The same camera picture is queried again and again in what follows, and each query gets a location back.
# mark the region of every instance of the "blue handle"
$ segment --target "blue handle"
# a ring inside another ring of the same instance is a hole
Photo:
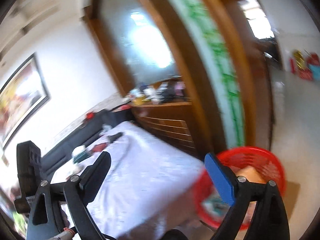
[[[223,202],[230,206],[235,203],[234,186],[223,171],[223,165],[216,156],[208,153],[204,158],[204,166]]]

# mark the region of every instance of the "clutter on dresser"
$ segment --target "clutter on dresser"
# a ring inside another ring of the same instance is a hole
[[[140,83],[127,97],[135,106],[188,101],[185,84],[176,77],[152,85]]]

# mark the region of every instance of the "window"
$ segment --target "window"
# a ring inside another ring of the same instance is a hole
[[[267,39],[275,37],[270,23],[257,0],[241,0],[238,3],[256,38]]]

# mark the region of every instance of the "picture frame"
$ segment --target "picture frame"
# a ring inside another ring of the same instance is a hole
[[[49,99],[34,53],[17,68],[0,90],[0,142],[3,150],[25,122]]]

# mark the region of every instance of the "metal bolt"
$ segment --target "metal bolt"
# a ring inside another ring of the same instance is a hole
[[[239,182],[246,182],[246,180],[247,180],[247,179],[246,179],[244,176],[239,176],[239,177],[238,177],[238,181],[239,181]]]
[[[40,185],[41,185],[42,187],[46,186],[47,184],[48,184],[48,181],[47,181],[47,180],[43,180],[43,181],[41,181],[41,183],[40,183]]]
[[[274,180],[270,180],[270,181],[269,181],[269,184],[270,184],[272,187],[274,187],[274,186],[276,185],[276,183],[275,183]]]
[[[76,182],[78,179],[79,179],[79,176],[78,176],[78,175],[74,175],[74,176],[71,177],[70,180],[71,180],[72,182]]]

